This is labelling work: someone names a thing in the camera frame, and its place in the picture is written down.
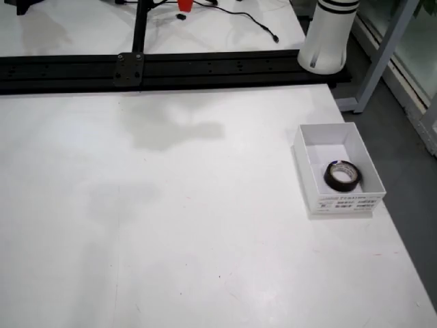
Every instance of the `white cardboard box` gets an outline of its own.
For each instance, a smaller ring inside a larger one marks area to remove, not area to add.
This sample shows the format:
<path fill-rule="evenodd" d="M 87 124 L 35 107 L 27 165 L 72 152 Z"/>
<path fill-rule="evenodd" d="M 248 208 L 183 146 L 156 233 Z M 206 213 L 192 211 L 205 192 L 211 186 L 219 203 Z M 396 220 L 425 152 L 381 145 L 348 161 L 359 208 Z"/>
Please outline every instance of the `white cardboard box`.
<path fill-rule="evenodd" d="M 386 194 L 354 123 L 300 125 L 294 139 L 294 156 L 313 214 L 368 213 Z M 357 188 L 349 193 L 331 189 L 323 179 L 329 163 L 338 160 L 355 164 L 363 175 Z"/>

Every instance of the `roll of tape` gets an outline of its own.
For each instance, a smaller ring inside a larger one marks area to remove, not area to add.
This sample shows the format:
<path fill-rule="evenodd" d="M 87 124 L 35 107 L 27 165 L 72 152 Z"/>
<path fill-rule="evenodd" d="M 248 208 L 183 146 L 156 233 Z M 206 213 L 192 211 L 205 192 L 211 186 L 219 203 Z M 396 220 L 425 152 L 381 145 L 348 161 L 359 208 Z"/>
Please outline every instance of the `roll of tape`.
<path fill-rule="evenodd" d="M 349 180 L 343 181 L 335 177 L 335 172 L 343 172 Z M 328 165 L 324 174 L 324 180 L 326 184 L 341 193 L 349 193 L 353 191 L 358 183 L 361 181 L 362 176 L 360 170 L 352 163 L 347 161 L 334 161 Z"/>

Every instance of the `gray floor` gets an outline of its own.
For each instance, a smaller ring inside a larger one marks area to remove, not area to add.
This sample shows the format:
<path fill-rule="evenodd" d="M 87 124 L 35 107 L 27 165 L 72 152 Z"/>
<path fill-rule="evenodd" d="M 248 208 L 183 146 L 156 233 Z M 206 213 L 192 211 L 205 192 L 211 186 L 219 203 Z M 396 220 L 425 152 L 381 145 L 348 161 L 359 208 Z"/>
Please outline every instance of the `gray floor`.
<path fill-rule="evenodd" d="M 348 68 L 357 85 L 370 61 L 354 38 Z M 335 94 L 349 92 L 338 87 Z M 437 160 L 432 157 L 404 110 L 380 81 L 363 114 L 345 113 L 355 122 L 386 187 L 385 204 L 437 309 Z"/>

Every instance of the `metal frame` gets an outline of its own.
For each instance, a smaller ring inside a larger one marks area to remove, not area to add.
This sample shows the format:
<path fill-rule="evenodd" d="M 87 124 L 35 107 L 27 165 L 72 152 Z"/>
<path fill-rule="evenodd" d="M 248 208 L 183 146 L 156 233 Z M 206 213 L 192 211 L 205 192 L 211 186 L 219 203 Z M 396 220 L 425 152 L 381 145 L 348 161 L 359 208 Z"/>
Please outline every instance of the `metal frame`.
<path fill-rule="evenodd" d="M 405 0 L 399 7 L 387 32 L 378 47 L 375 40 L 371 40 L 366 27 L 356 21 L 355 35 L 363 45 L 366 53 L 371 56 L 371 67 L 354 98 L 337 99 L 341 111 L 362 113 L 373 94 L 380 77 L 384 77 L 396 99 L 404 108 L 416 132 L 419 134 L 427 150 L 437 156 L 437 96 L 432 99 L 431 105 L 426 106 L 420 101 L 409 84 L 402 81 L 402 75 L 394 65 L 390 65 L 391 57 L 397 43 L 411 21 L 417 6 L 417 0 Z"/>
<path fill-rule="evenodd" d="M 323 76 L 298 65 L 298 51 L 144 55 L 147 13 L 139 0 L 131 53 L 0 57 L 0 94 L 193 90 L 350 81 L 346 69 Z"/>
<path fill-rule="evenodd" d="M 8 5 L 16 6 L 16 14 L 18 16 L 26 14 L 31 5 L 41 2 L 42 0 L 5 0 Z"/>
<path fill-rule="evenodd" d="M 353 111 L 354 113 L 362 113 L 364 111 L 418 3 L 419 0 L 404 0 L 401 2 L 376 54 L 371 58 L 370 68 L 356 96 L 337 100 L 340 111 Z"/>

